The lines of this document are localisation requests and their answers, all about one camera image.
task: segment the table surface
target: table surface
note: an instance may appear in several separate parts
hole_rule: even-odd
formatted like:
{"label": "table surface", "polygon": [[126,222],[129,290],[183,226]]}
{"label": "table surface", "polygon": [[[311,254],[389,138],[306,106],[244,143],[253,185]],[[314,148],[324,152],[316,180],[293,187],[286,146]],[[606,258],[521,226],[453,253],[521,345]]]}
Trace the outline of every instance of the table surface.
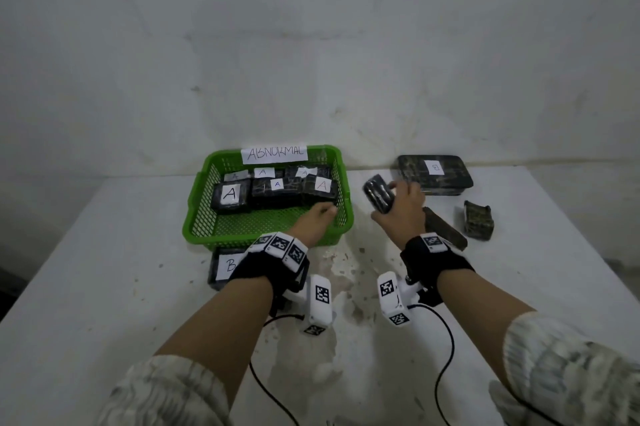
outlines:
{"label": "table surface", "polygon": [[[640,304],[523,167],[470,169],[460,197],[427,197],[450,223],[465,199],[491,205],[489,242],[469,240],[477,272],[595,340],[640,354]],[[377,171],[348,172],[352,230],[310,253],[330,278],[334,326],[314,338],[293,318],[267,327],[253,362],[301,423],[442,424],[433,385],[450,353],[442,323],[412,310],[416,325],[381,319],[376,278],[404,276],[399,254],[369,219],[360,188]],[[380,173],[390,179],[388,171]],[[90,423],[130,365],[148,358],[214,292],[210,253],[180,233],[193,177],[110,179],[99,189],[0,323],[0,423]],[[440,386],[452,424],[501,424],[494,378],[448,310],[456,355]],[[289,422],[247,373],[236,424]]]}

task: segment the white patterned sleeve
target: white patterned sleeve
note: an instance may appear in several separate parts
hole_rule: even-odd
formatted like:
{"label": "white patterned sleeve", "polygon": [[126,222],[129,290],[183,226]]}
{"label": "white patterned sleeve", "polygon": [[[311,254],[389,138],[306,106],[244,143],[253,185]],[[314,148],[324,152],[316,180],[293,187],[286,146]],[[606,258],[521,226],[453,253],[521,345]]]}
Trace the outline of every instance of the white patterned sleeve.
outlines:
{"label": "white patterned sleeve", "polygon": [[[519,398],[565,426],[640,424],[640,365],[538,312],[509,326],[503,345],[509,385]],[[489,393],[510,426],[548,425],[499,382]]]}
{"label": "white patterned sleeve", "polygon": [[156,356],[132,366],[117,383],[98,426],[230,425],[222,382],[202,365]]}

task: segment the human hand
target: human hand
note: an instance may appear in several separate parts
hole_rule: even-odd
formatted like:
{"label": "human hand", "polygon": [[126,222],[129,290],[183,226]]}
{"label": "human hand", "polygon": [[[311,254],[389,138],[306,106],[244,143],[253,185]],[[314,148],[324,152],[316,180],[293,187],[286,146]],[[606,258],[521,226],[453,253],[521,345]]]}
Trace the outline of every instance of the human hand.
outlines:
{"label": "human hand", "polygon": [[396,189],[394,206],[388,213],[372,212],[371,219],[380,225],[400,251],[404,251],[411,238],[424,234],[424,194],[417,182],[409,185],[398,180],[391,182],[389,188]]}
{"label": "human hand", "polygon": [[319,202],[302,214],[287,234],[297,237],[307,247],[314,247],[338,214],[331,202]]}

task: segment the human forearm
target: human forearm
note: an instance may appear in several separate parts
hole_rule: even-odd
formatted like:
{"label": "human forearm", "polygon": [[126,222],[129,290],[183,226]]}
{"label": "human forearm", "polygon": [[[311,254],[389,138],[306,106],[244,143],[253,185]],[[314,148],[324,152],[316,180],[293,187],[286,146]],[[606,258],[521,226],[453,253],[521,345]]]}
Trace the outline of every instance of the human forearm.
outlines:
{"label": "human forearm", "polygon": [[155,355],[186,357],[225,385],[229,407],[244,377],[273,290],[266,277],[234,279],[189,318]]}
{"label": "human forearm", "polygon": [[517,317],[533,308],[468,269],[442,271],[438,292],[500,381],[509,387],[502,360],[504,336]]}

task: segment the concrete wall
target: concrete wall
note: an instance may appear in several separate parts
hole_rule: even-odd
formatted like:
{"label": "concrete wall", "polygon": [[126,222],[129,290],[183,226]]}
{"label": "concrete wall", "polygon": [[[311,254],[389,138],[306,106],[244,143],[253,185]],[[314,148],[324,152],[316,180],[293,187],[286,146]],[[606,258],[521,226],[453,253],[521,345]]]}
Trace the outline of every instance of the concrete wall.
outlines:
{"label": "concrete wall", "polygon": [[2,202],[32,212],[13,201],[24,179],[86,191],[59,188],[41,257],[104,177],[191,174],[252,143],[333,143],[351,167],[451,152],[539,164],[598,250],[638,264],[593,217],[637,222],[638,4],[0,0]]}

